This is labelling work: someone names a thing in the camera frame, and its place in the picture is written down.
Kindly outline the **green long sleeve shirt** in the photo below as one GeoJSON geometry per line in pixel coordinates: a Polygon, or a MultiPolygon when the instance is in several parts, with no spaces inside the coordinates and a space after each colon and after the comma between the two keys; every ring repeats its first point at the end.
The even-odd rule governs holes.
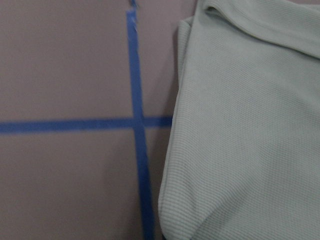
{"type": "Polygon", "coordinates": [[[320,7],[200,0],[178,28],[167,240],[320,237],[320,7]]]}

